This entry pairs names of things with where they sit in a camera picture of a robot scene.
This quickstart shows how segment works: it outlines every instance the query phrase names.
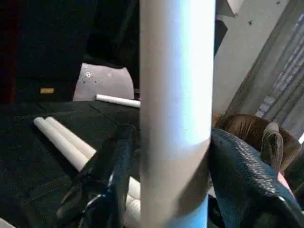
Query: short white pipe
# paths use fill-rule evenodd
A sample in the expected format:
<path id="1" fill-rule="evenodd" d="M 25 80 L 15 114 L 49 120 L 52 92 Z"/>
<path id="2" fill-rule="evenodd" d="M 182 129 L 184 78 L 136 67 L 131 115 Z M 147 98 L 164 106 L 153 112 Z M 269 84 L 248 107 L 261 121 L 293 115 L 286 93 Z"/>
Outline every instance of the short white pipe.
<path id="1" fill-rule="evenodd" d="M 124 98 L 114 97 L 114 96 L 99 95 L 99 94 L 96 95 L 96 100 L 114 103 L 114 104 L 118 104 L 118 105 L 135 107 L 135 108 L 140 108 L 140 106 L 141 106 L 140 101 L 129 100 L 129 99 L 124 99 Z"/>
<path id="2" fill-rule="evenodd" d="M 88 161 L 87 157 L 42 117 L 37 117 L 34 120 L 34 125 L 56 146 L 78 171 L 82 170 Z"/>
<path id="3" fill-rule="evenodd" d="M 215 0 L 142 0 L 141 220 L 207 227 Z"/>
<path id="4" fill-rule="evenodd" d="M 89 159 L 83 155 L 83 153 L 88 154 L 88 151 L 79 151 L 71 143 L 73 140 L 71 140 L 70 137 L 72 136 L 73 138 L 75 136 L 80 139 L 78 136 L 61 124 L 62 127 L 69 130 L 71 133 L 65 134 L 64 137 L 56 128 L 42 117 L 37 117 L 34 120 L 34 124 L 78 171 L 82 170 Z M 127 228 L 140 228 L 140 183 L 132 177 L 130 177 L 129 181 L 129 191 L 126 202 L 127 210 L 124 215 L 125 226 Z"/>
<path id="5" fill-rule="evenodd" d="M 140 228 L 141 201 L 128 195 L 126 200 L 126 212 L 124 214 L 124 226 L 127 228 Z"/>
<path id="6" fill-rule="evenodd" d="M 64 136 L 71 144 L 73 144 L 85 157 L 90 159 L 96 150 L 87 144 L 85 141 L 80 139 L 77 135 L 67 129 L 64 125 L 58 122 L 53 117 L 46 118 L 46 121 L 52 125 L 62 136 Z"/>

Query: white pvc pipe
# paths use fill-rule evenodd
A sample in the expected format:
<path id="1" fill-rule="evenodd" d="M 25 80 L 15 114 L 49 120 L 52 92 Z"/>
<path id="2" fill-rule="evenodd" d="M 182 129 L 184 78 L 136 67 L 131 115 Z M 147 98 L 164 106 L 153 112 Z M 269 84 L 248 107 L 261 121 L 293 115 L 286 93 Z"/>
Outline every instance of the white pvc pipe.
<path id="1" fill-rule="evenodd" d="M 96 95 L 96 100 L 124 105 L 124 106 L 135 107 L 135 108 L 140 108 L 140 106 L 141 106 L 140 101 L 129 100 L 129 99 L 124 99 L 124 98 L 114 97 L 114 96 L 99 95 L 99 94 Z"/>
<path id="2" fill-rule="evenodd" d="M 142 0 L 140 7 L 141 223 L 204 228 L 215 0 Z"/>
<path id="3" fill-rule="evenodd" d="M 73 144 L 85 157 L 90 159 L 96 150 L 87 144 L 85 141 L 80 139 L 77 135 L 67 129 L 64 125 L 58 122 L 53 117 L 46 118 L 46 121 L 52 125 L 62 136 L 64 136 L 71 144 Z"/>
<path id="4" fill-rule="evenodd" d="M 48 121 L 55 123 L 56 120 L 54 118 L 48 117 Z M 34 120 L 34 124 L 78 171 L 82 170 L 85 164 L 89 161 L 89 159 L 85 157 L 84 154 L 88 154 L 89 151 L 92 151 L 91 146 L 89 149 L 86 146 L 81 147 L 82 151 L 79 151 L 72 143 L 78 143 L 81 139 L 62 124 L 60 124 L 60 130 L 62 131 L 65 129 L 62 131 L 64 132 L 64 136 L 56 128 L 54 128 L 53 125 L 44 120 L 42 117 L 37 117 Z M 126 205 L 127 210 L 124 215 L 125 226 L 127 228 L 140 228 L 140 183 L 132 177 L 130 177 L 129 180 L 129 191 L 126 199 Z"/>
<path id="5" fill-rule="evenodd" d="M 88 161 L 87 157 L 42 117 L 37 117 L 34 120 L 34 125 L 56 146 L 78 171 L 82 170 Z"/>

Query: gold label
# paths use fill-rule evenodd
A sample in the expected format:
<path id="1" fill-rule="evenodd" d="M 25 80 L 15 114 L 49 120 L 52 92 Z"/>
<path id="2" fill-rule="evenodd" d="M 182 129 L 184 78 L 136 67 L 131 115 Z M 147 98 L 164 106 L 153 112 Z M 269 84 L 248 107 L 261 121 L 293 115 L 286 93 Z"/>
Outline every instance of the gold label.
<path id="1" fill-rule="evenodd" d="M 54 88 L 40 88 L 40 94 L 53 94 Z"/>

